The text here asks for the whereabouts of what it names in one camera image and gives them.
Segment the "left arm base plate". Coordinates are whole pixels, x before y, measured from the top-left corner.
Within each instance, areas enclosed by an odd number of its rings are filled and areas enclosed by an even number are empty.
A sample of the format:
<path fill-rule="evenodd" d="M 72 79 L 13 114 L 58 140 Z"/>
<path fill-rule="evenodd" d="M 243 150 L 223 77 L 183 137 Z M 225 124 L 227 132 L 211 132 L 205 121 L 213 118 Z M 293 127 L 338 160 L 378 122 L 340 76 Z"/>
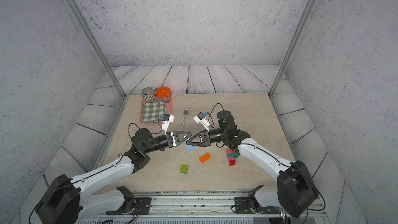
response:
<path fill-rule="evenodd" d="M 116 211 L 107 211 L 106 215 L 148 215 L 151 198 L 126 199 Z"/>

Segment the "lime green lego brick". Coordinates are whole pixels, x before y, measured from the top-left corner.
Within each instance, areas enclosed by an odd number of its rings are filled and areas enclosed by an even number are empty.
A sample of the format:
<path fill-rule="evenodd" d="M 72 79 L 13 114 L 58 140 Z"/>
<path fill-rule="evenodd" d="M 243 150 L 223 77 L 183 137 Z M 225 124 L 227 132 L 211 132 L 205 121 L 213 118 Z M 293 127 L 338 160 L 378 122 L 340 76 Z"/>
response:
<path fill-rule="evenodd" d="M 188 173 L 188 168 L 189 167 L 187 165 L 183 164 L 180 167 L 180 172 L 183 173 L 183 174 L 187 174 Z"/>

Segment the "red lego brick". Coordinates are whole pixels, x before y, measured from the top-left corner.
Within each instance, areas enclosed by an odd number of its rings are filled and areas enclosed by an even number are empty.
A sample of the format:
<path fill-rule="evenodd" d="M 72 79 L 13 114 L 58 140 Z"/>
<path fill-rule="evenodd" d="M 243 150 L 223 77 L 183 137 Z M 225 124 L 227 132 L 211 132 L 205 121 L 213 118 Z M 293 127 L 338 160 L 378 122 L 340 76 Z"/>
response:
<path fill-rule="evenodd" d="M 236 164 L 235 159 L 229 160 L 229 166 L 233 166 Z"/>

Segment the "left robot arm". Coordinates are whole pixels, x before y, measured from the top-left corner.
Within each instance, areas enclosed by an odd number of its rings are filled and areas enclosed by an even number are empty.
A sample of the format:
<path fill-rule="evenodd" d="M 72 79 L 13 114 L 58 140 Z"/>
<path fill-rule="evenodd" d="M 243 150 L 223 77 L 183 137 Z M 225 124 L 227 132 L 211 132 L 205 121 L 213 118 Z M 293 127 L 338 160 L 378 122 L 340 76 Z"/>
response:
<path fill-rule="evenodd" d="M 172 131 L 154 137 L 148 129 L 139 129 L 131 138 L 131 148 L 115 161 L 82 175 L 54 179 L 32 212 L 43 224 L 74 224 L 101 213 L 136 218 L 144 209 L 125 186 L 103 194 L 97 191 L 141 170 L 150 152 L 177 147 L 191 136 L 191 132 Z"/>

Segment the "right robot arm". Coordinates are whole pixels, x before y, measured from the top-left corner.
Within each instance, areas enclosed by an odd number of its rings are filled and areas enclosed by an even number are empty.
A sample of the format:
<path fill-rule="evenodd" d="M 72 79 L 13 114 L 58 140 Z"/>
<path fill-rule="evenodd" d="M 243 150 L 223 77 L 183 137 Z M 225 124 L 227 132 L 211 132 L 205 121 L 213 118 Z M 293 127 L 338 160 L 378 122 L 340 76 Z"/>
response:
<path fill-rule="evenodd" d="M 237 127 L 230 111 L 220 111 L 217 114 L 219 127 L 213 130 L 210 128 L 208 113 L 199 113 L 193 119 L 203 125 L 205 130 L 187 138 L 187 145 L 208 147 L 222 142 L 228 149 L 250 159 L 277 183 L 274 196 L 261 191 L 258 186 L 248 195 L 247 206 L 234 206 L 234 213 L 240 214 L 250 209 L 258 214 L 266 207 L 276 206 L 290 216 L 299 218 L 302 213 L 310 211 L 313 202 L 322 196 L 303 162 L 291 162 L 262 147 L 247 132 Z"/>

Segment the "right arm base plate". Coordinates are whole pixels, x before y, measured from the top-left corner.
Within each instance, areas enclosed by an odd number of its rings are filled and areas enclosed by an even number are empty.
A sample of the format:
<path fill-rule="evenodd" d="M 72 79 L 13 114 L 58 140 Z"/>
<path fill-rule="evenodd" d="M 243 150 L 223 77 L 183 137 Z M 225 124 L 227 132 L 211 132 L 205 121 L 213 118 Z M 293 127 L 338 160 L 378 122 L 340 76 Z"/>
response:
<path fill-rule="evenodd" d="M 234 204 L 231 206 L 234 214 L 279 214 L 279 208 L 274 206 L 263 207 L 255 198 L 251 197 L 235 197 Z"/>

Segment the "dark green lego brick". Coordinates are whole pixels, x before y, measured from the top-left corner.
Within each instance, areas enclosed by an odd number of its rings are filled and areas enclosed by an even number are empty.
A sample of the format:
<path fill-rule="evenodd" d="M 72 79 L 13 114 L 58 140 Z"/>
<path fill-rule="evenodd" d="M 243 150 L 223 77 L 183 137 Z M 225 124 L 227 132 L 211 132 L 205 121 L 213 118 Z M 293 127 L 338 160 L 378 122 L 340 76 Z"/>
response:
<path fill-rule="evenodd" d="M 233 153 L 228 153 L 228 154 L 227 154 L 227 157 L 228 157 L 228 158 L 229 158 L 229 157 L 238 158 L 238 157 L 239 157 L 239 154 L 237 154 L 237 153 L 235 153 L 235 152 L 233 152 Z"/>

